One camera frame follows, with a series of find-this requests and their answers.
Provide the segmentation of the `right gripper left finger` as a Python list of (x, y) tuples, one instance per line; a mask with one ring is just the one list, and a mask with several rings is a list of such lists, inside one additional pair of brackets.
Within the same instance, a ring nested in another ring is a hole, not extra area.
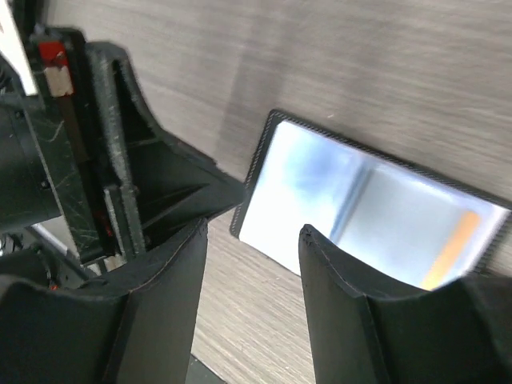
[(207, 223), (77, 289), (1, 277), (4, 383), (183, 383), (207, 252)]

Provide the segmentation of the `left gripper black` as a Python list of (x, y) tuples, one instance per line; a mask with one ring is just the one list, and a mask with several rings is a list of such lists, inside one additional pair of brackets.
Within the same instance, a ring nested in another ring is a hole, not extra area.
[(82, 263), (131, 260), (244, 200), (239, 180), (161, 127), (122, 47), (74, 28), (14, 37), (36, 92), (2, 56), (2, 232), (63, 217)]

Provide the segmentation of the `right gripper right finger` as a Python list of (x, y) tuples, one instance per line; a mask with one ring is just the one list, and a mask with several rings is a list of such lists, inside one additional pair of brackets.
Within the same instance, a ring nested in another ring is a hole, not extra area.
[(316, 382), (510, 382), (510, 278), (470, 274), (421, 290), (310, 225), (298, 254)]

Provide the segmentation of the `black leather card holder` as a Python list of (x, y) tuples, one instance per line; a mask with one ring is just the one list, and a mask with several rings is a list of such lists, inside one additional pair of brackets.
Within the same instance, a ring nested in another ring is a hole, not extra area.
[(434, 290), (483, 270), (511, 229), (509, 200), (272, 110), (231, 234), (293, 273), (312, 225), (401, 282)]

